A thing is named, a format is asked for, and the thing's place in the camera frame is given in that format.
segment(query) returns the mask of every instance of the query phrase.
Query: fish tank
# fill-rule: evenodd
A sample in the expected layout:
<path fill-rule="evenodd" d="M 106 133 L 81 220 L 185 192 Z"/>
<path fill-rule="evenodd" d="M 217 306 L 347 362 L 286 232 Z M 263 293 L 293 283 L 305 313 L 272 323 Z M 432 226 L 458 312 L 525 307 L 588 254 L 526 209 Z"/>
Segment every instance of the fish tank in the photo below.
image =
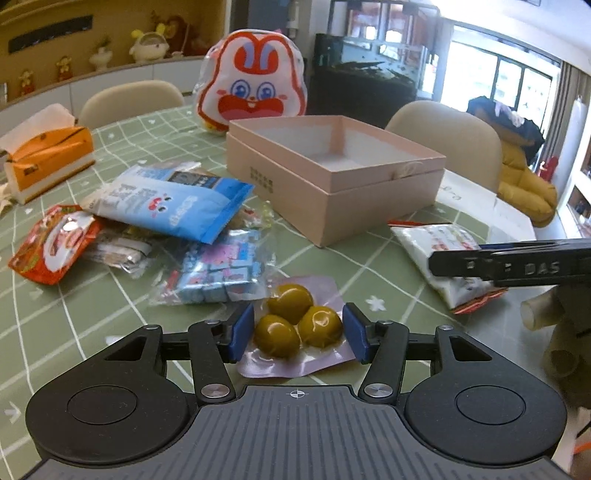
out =
<path fill-rule="evenodd" d="M 345 115 L 384 128 L 416 100 L 424 46 L 317 34 L 308 114 Z"/>

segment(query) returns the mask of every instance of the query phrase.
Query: table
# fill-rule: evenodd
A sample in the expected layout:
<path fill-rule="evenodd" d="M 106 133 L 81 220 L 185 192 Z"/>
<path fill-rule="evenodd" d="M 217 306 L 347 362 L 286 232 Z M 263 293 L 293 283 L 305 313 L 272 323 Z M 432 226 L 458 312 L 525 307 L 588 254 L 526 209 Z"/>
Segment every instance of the table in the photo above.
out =
<path fill-rule="evenodd" d="M 48 207 L 80 201 L 104 182 L 134 164 L 162 160 L 199 160 L 203 167 L 225 176 L 224 138 L 206 133 L 183 107 L 156 112 L 98 129 L 93 138 L 96 165 L 79 173 L 25 206 L 0 219 L 0 478 L 17 479 L 39 460 L 27 433 L 24 411 L 33 393 L 45 383 L 103 349 L 113 337 L 142 325 L 158 323 L 165 332 L 186 330 L 199 320 L 224 319 L 222 304 L 152 307 L 149 292 L 155 271 L 139 280 L 102 265 L 79 261 L 57 286 L 47 287 L 15 275 L 5 265 L 22 237 Z M 255 207 L 256 197 L 247 204 Z M 517 218 L 517 223 L 508 219 Z M 483 188 L 446 172 L 438 203 L 412 215 L 418 222 L 456 222 L 476 239 L 535 238 L 529 220 Z M 510 292 L 470 317 L 451 315 L 426 285 L 387 226 L 380 226 L 319 249 L 289 223 L 278 219 L 277 264 L 285 275 L 331 275 L 345 301 L 355 302 L 372 320 L 393 319 L 412 332 L 433 333 L 452 323 L 491 348 L 529 369 L 539 371 L 539 358 L 549 332 L 524 333 L 519 316 L 522 299 L 539 289 Z M 352 384 L 358 388 L 367 367 L 348 362 L 279 384 Z M 231 365 L 237 388 L 250 382 Z M 168 377 L 192 391 L 188 362 L 174 362 Z M 407 362 L 403 391 L 429 376 L 427 362 Z"/>

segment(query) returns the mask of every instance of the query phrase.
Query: pink box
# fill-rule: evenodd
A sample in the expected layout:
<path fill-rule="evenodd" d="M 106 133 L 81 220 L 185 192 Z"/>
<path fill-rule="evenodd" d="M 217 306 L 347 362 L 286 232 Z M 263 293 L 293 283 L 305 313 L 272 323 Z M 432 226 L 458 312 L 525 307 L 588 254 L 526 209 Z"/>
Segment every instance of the pink box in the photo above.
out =
<path fill-rule="evenodd" d="M 233 121 L 228 170 L 318 247 L 433 204 L 445 156 L 344 116 Z"/>

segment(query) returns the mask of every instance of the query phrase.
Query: ribbed gray plate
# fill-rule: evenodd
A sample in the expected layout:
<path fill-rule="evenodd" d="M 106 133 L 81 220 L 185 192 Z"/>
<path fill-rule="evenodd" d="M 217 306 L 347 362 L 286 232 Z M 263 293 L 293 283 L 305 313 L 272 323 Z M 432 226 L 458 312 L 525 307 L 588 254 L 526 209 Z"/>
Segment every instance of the ribbed gray plate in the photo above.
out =
<path fill-rule="evenodd" d="M 32 480 L 565 480 L 548 459 L 482 469 L 418 442 L 392 407 L 347 387 L 248 387 L 204 407 L 170 448 L 133 465 L 84 469 L 49 460 Z"/>

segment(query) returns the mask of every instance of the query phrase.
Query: checkered tablecloth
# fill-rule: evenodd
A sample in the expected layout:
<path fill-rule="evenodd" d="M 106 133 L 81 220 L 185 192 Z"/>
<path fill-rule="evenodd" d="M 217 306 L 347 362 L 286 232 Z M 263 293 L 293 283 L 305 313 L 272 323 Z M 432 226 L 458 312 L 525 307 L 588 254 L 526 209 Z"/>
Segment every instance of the checkered tablecloth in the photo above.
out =
<path fill-rule="evenodd" d="M 92 356 L 112 336 L 122 336 L 147 323 L 165 332 L 186 330 L 210 317 L 223 319 L 222 304 L 151 307 L 148 296 L 154 271 L 139 280 L 104 266 L 79 261 L 57 286 L 35 284 L 6 267 L 20 241 L 52 205 L 80 201 L 130 166 L 163 160 L 197 160 L 215 174 L 228 175 L 225 139 L 200 129 L 189 108 L 179 108 L 122 121 L 94 132 L 96 164 L 0 219 L 0 479 L 19 478 L 39 460 L 28 436 L 24 412 L 28 400 L 45 383 Z M 247 204 L 259 204 L 256 197 Z M 436 204 L 413 214 L 413 220 L 452 221 L 468 228 L 478 241 L 489 227 L 461 211 Z M 412 332 L 433 333 L 437 325 L 457 323 L 437 294 L 392 238 L 380 226 L 319 249 L 289 223 L 278 219 L 277 262 L 285 275 L 331 275 L 345 301 L 355 302 L 372 320 L 403 322 Z M 367 367 L 354 362 L 280 384 L 352 384 L 358 387 Z M 231 366 L 240 388 L 248 382 Z M 169 378 L 192 391 L 188 362 L 175 362 Z M 404 389 L 429 376 L 426 362 L 407 362 Z"/>

